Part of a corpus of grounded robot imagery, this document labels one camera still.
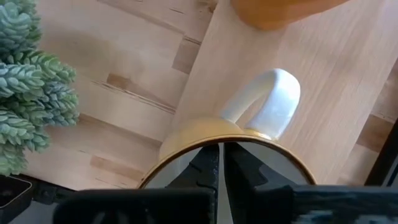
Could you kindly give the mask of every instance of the succulent plant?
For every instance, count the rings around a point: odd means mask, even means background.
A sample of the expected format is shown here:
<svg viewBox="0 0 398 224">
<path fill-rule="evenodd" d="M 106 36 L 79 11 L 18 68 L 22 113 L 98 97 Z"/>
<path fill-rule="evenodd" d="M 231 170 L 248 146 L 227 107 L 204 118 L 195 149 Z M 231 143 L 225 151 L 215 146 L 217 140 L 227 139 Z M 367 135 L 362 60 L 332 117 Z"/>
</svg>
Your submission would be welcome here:
<svg viewBox="0 0 398 224">
<path fill-rule="evenodd" d="M 76 125 L 76 72 L 37 50 L 40 17 L 33 0 L 0 0 L 0 174 L 27 167 L 26 149 L 42 152 L 48 125 Z"/>
</svg>

